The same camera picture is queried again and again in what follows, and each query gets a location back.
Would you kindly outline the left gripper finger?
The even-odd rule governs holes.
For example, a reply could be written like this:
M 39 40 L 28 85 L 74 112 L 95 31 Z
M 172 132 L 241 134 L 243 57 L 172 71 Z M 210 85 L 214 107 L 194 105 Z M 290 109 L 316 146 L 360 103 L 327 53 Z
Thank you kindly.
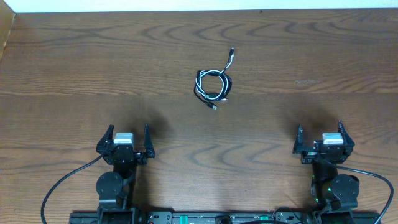
M 153 143 L 150 136 L 149 126 L 146 124 L 144 128 L 144 148 L 146 153 L 155 153 Z
M 110 124 L 103 137 L 97 143 L 97 149 L 106 149 L 108 144 L 113 142 L 113 130 L 114 126 Z

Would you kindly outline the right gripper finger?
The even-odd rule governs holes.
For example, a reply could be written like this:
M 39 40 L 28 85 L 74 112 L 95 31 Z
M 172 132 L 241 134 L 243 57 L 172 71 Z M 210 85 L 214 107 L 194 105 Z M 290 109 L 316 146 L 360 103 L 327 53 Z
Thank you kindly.
M 298 127 L 298 134 L 296 136 L 293 152 L 302 152 L 303 151 L 303 128 L 300 125 Z
M 346 147 L 354 147 L 354 141 L 346 132 L 345 127 L 343 126 L 343 123 L 341 121 L 338 122 L 338 132 L 342 135 L 343 142 Z

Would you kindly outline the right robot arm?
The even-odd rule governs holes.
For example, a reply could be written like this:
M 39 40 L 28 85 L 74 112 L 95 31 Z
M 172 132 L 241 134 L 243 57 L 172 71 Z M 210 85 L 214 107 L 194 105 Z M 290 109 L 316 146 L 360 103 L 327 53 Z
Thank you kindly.
M 309 223 L 354 222 L 352 209 L 358 206 L 359 179 L 338 173 L 338 165 L 347 160 L 354 146 L 342 122 L 336 132 L 323 133 L 312 146 L 305 144 L 303 127 L 298 128 L 292 153 L 301 156 L 302 164 L 312 166 L 311 195 L 317 203 L 307 218 Z

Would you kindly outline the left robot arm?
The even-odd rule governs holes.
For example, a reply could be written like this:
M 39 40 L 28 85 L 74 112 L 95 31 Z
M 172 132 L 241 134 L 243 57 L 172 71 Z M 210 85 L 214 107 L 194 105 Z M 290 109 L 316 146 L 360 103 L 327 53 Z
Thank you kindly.
M 96 151 L 113 167 L 99 177 L 96 191 L 99 195 L 98 223 L 146 223 L 145 213 L 132 205 L 136 170 L 155 157 L 148 125 L 144 128 L 144 150 L 134 150 L 132 133 L 117 133 L 110 125 L 99 140 Z

